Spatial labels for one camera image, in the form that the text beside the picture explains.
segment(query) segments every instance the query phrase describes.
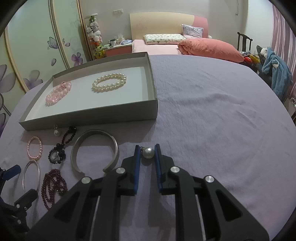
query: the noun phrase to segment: pink pearl bracelet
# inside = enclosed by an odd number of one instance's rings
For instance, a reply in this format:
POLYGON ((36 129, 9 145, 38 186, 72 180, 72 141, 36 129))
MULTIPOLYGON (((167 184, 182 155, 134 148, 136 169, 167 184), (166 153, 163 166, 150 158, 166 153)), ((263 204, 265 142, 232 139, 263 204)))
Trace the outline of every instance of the pink pearl bracelet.
POLYGON ((45 102, 47 105, 53 105, 59 102, 71 90, 71 82, 62 82, 46 96, 45 102))
POLYGON ((28 145, 27 145, 27 154, 28 154, 28 157, 29 157, 29 159, 31 159, 31 160, 36 160, 36 161, 38 161, 40 158, 41 158, 41 155, 42 155, 42 142, 41 142, 41 140, 39 139, 39 137, 37 137, 37 136, 33 136, 29 141, 28 141, 28 145), (39 146, 40 146, 40 148, 39 148, 39 154, 37 155, 37 156, 31 156, 30 155, 30 145, 31 145, 31 142, 33 141, 33 140, 38 140, 39 141, 39 146))

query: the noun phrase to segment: curtain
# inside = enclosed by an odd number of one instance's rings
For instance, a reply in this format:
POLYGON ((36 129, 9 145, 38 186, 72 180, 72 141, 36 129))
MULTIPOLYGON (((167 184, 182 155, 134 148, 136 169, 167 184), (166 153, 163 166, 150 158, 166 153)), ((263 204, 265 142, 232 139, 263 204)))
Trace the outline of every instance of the curtain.
POLYGON ((272 31, 271 48, 288 65, 293 85, 289 89, 289 97, 296 96, 296 37, 283 15, 273 5, 274 26, 272 31))

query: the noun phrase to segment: nightstand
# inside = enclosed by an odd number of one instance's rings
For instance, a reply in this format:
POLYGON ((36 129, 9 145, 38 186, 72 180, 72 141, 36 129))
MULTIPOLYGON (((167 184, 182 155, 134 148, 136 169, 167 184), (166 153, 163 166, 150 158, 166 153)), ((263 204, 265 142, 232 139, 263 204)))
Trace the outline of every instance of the nightstand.
POLYGON ((118 54, 131 53, 131 45, 132 43, 110 47, 108 49, 105 49, 105 55, 106 57, 110 57, 118 54))

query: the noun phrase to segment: pink bed sheet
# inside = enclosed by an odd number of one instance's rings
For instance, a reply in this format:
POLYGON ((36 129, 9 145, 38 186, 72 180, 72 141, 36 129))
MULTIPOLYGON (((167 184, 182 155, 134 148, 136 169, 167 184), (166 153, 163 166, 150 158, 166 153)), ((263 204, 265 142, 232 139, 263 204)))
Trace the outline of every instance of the pink bed sheet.
POLYGON ((146 45, 144 40, 135 39, 132 44, 132 52, 148 52, 149 55, 156 54, 181 54, 178 45, 173 44, 153 44, 146 45))

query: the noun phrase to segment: bed sheet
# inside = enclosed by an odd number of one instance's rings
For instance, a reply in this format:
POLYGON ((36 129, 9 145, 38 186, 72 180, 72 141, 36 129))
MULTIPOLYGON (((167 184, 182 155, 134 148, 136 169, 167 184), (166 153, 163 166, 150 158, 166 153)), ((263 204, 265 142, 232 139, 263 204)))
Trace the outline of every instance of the bed sheet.
POLYGON ((157 54, 181 54, 178 45, 174 44, 153 44, 146 45, 142 39, 135 39, 132 44, 132 53, 148 52, 149 55, 157 54))
MULTIPOLYGON (((163 155, 171 156, 191 175, 214 176, 266 228, 270 240, 274 238, 296 206, 296 128, 283 104, 243 65, 199 56, 152 55, 150 59, 158 97, 156 120, 78 127, 65 148, 66 160, 54 165, 47 154, 62 137, 55 137, 53 130, 27 132, 18 123, 41 88, 37 86, 18 103, 3 131, 1 168, 19 164, 23 170, 28 162, 27 141, 36 135, 44 144, 39 160, 41 178, 58 168, 70 189, 82 178, 72 171, 70 153, 84 131, 99 128, 116 138, 120 149, 117 166, 133 155, 135 145, 159 143, 163 155)), ((102 168, 112 157, 108 144, 107 137, 93 136, 79 148, 77 164, 87 176, 103 176, 102 168)), ((32 145, 33 154, 37 148, 32 145)), ((32 165, 26 188, 36 188, 36 181, 32 165)), ((5 183, 1 197, 13 204, 22 194, 19 176, 5 183)), ((28 210, 28 225, 46 212, 39 196, 28 210)), ((141 161, 137 195, 121 199, 120 240, 175 240, 174 196, 158 193, 151 160, 141 161)))

